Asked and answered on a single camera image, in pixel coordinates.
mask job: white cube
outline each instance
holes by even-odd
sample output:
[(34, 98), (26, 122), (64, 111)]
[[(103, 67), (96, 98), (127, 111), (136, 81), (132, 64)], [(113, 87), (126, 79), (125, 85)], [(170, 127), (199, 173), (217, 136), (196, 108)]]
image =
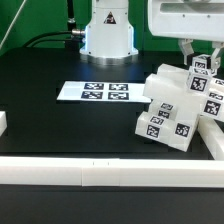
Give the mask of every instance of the white cube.
[(177, 112), (175, 126), (168, 145), (186, 152), (198, 124), (199, 115), (180, 109)]
[(211, 56), (207, 54), (202, 54), (193, 57), (192, 66), (196, 68), (209, 69), (211, 67)]
[(187, 80), (187, 90), (191, 93), (207, 94), (211, 77), (191, 72)]
[(174, 121), (143, 112), (137, 121), (137, 135), (168, 144)]

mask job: white block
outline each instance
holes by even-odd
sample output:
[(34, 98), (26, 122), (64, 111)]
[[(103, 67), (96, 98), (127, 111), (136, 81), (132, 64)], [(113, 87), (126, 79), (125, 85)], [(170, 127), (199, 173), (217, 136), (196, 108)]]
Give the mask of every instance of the white block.
[(198, 124), (198, 114), (180, 109), (175, 119), (175, 127), (168, 145), (186, 152)]
[(143, 95), (161, 102), (165, 99), (166, 102), (177, 105), (183, 100), (184, 88), (185, 83), (151, 74), (146, 79)]
[(210, 83), (210, 88), (224, 93), (224, 80), (213, 78)]
[(82, 185), (83, 160), (0, 157), (0, 184)]
[(168, 144), (174, 123), (172, 120), (143, 112), (137, 121), (135, 133)]
[(177, 114), (177, 106), (158, 100), (153, 100), (153, 102), (149, 105), (148, 112), (163, 118), (175, 120)]
[(205, 96), (200, 93), (189, 93), (186, 83), (177, 82), (157, 75), (146, 79), (143, 95), (151, 99), (178, 105), (178, 108), (201, 113), (205, 105)]
[(157, 75), (164, 78), (172, 79), (174, 81), (186, 83), (189, 71), (171, 65), (162, 64), (158, 68)]
[(208, 94), (210, 82), (211, 77), (208, 75), (190, 73), (187, 80), (187, 90), (192, 93)]
[(6, 115), (5, 112), (0, 111), (0, 136), (7, 128)]
[(224, 163), (191, 160), (122, 160), (120, 186), (223, 187)]
[(118, 161), (92, 160), (90, 165), (82, 168), (82, 186), (119, 186)]
[(190, 73), (206, 75), (206, 76), (210, 76), (210, 77), (217, 75), (217, 69), (205, 69), (205, 68), (197, 68), (197, 67), (191, 66), (189, 71), (190, 71)]
[(209, 89), (209, 93), (208, 93), (208, 99), (212, 99), (212, 100), (218, 100), (222, 103), (224, 103), (224, 92), (220, 92), (216, 89)]
[(215, 98), (207, 97), (201, 115), (224, 121), (224, 103)]
[(202, 54), (193, 57), (192, 66), (196, 68), (208, 69), (208, 64), (210, 60), (211, 60), (210, 55)]
[(224, 133), (216, 122), (200, 117), (198, 131), (215, 160), (224, 160)]

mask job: black square pattern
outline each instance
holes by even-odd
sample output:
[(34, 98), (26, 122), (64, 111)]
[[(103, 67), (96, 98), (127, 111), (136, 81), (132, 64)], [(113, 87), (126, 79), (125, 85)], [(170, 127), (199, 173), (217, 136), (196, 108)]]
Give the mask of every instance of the black square pattern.
[(158, 116), (169, 119), (170, 118), (170, 113), (168, 113), (166, 111), (163, 111), (163, 110), (159, 110)]
[(177, 124), (175, 134), (187, 138), (189, 135), (190, 127), (184, 124)]
[(109, 100), (129, 100), (129, 93), (109, 92), (108, 99)]
[(167, 104), (167, 103), (163, 103), (162, 106), (161, 106), (161, 108), (164, 109), (164, 110), (171, 111), (173, 109), (173, 106), (170, 105), (170, 104)]
[(151, 136), (153, 138), (158, 138), (159, 137), (159, 132), (160, 132), (160, 128), (149, 125), (148, 129), (147, 129), (147, 135)]
[(221, 104), (220, 103), (208, 100), (206, 105), (205, 105), (204, 112), (208, 113), (210, 115), (217, 116), (218, 113), (219, 113), (220, 108), (221, 108)]
[(215, 83), (218, 84), (218, 85), (224, 86), (224, 80), (217, 79), (215, 81)]
[(81, 96), (82, 99), (89, 99), (89, 100), (101, 100), (103, 98), (103, 92), (90, 92), (84, 91)]
[(164, 119), (160, 118), (160, 117), (156, 117), (153, 116), (150, 120), (150, 122), (154, 123), (154, 124), (158, 124), (158, 125), (162, 125), (164, 122)]
[(209, 97), (214, 98), (216, 100), (223, 100), (223, 96), (222, 95), (219, 95), (217, 93), (210, 93), (209, 94)]
[(128, 91), (128, 84), (110, 84), (109, 90)]
[(191, 90), (196, 90), (196, 91), (199, 91), (199, 92), (203, 92), (205, 90), (207, 82), (208, 82), (207, 79), (194, 77), (193, 80), (192, 80), (190, 89)]
[(104, 84), (103, 83), (85, 83), (84, 89), (103, 90)]

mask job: stacked cubes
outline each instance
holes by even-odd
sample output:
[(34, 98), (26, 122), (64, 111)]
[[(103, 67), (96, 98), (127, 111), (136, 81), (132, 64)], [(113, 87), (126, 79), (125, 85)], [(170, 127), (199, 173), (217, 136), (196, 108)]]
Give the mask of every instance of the stacked cubes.
[(138, 119), (136, 134), (187, 151), (200, 115), (224, 121), (224, 81), (215, 79), (209, 55), (194, 57), (189, 71), (161, 65), (143, 95), (153, 99)]

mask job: black table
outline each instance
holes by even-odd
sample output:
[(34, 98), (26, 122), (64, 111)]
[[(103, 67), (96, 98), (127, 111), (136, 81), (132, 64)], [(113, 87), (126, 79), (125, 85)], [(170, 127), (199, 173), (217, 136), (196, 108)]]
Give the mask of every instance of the black table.
[[(0, 110), (8, 123), (0, 156), (212, 159), (198, 133), (187, 153), (135, 135), (147, 104), (56, 100), (65, 81), (144, 83), (162, 63), (184, 67), (176, 52), (144, 52), (136, 63), (105, 67), (63, 49), (9, 51), (0, 58)], [(222, 189), (2, 185), (0, 201), (2, 224), (216, 224), (224, 218)]]

